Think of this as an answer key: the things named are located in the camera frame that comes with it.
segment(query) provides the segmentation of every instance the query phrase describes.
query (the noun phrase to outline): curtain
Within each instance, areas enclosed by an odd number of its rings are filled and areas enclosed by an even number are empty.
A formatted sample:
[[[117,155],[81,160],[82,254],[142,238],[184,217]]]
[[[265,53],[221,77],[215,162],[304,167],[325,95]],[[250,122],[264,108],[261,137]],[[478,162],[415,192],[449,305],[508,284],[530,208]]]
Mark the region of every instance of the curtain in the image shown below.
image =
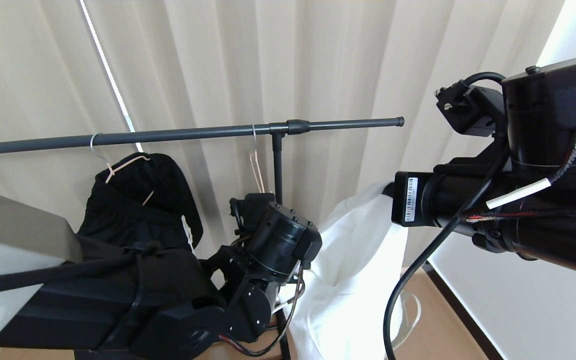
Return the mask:
[[[404,127],[283,139],[284,203],[315,223],[396,171],[431,171],[490,139],[454,133],[434,91],[537,61],[564,0],[94,1],[87,11],[137,131],[404,116]],[[0,1],[0,141],[127,132],[77,0]],[[144,143],[197,200],[199,256],[234,239],[230,198],[256,192],[252,137]],[[257,148],[274,191],[268,136]],[[132,145],[99,146],[114,163]],[[89,148],[0,154],[0,194],[83,219]],[[406,262],[434,229],[411,231]]]

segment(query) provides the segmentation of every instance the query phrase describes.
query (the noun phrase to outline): white cloth bag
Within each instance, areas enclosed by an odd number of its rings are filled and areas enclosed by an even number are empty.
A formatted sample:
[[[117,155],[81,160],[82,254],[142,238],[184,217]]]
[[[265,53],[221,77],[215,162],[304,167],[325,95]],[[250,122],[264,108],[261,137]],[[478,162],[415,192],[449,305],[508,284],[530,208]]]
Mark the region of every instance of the white cloth bag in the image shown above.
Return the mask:
[[[339,203],[322,223],[322,247],[304,271],[306,291],[290,323],[298,360],[382,360],[386,303],[400,278],[407,228],[391,223],[393,199],[375,184]],[[285,286],[279,298],[294,296]],[[283,309],[286,316],[290,307]],[[397,300],[391,336],[402,323]]]

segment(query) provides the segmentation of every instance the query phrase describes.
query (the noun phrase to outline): barcode label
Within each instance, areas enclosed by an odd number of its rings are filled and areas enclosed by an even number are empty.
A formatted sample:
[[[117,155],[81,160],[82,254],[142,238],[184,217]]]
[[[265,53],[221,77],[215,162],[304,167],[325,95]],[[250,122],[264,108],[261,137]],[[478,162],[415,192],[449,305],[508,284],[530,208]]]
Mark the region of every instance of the barcode label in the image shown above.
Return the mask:
[[[415,209],[417,207],[417,183],[419,178],[409,177],[406,190],[406,214],[404,220],[406,223],[415,221]]]

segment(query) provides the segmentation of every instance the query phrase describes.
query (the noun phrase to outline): wooden floor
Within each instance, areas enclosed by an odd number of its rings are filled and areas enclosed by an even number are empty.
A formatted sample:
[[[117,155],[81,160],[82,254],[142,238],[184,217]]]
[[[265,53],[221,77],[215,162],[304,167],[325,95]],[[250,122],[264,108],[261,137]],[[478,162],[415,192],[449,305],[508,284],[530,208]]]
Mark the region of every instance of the wooden floor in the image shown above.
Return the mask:
[[[406,291],[418,296],[422,303],[422,316],[410,337],[397,351],[397,360],[486,360],[459,317],[446,302],[434,283],[422,271],[414,274],[405,287]],[[414,301],[407,304],[409,314],[416,313]],[[258,347],[269,343],[275,333],[267,332]],[[28,350],[0,348],[0,360],[72,360],[73,352],[66,350]],[[277,346],[265,359],[279,359]],[[199,360],[244,360],[250,359],[233,351],[225,344],[213,346]]]

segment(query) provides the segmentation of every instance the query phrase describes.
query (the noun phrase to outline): baseboard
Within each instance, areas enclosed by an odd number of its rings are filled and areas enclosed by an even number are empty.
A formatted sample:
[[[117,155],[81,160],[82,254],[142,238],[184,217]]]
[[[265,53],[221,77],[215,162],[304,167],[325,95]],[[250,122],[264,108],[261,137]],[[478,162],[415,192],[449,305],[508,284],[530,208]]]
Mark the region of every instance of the baseboard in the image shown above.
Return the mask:
[[[437,287],[437,290],[439,290],[442,296],[446,299],[448,305],[450,305],[455,314],[457,314],[463,325],[466,326],[466,329],[475,339],[484,354],[486,354],[487,358],[490,360],[504,360],[503,356],[499,351],[497,351],[492,342],[490,342],[489,338],[482,331],[480,326],[477,325],[473,317],[471,317],[464,305],[462,305],[461,301],[457,299],[454,292],[450,290],[450,287],[446,285],[443,278],[439,276],[437,271],[435,271],[435,268],[429,262],[423,264],[422,268],[430,280],[432,280],[435,287]]]

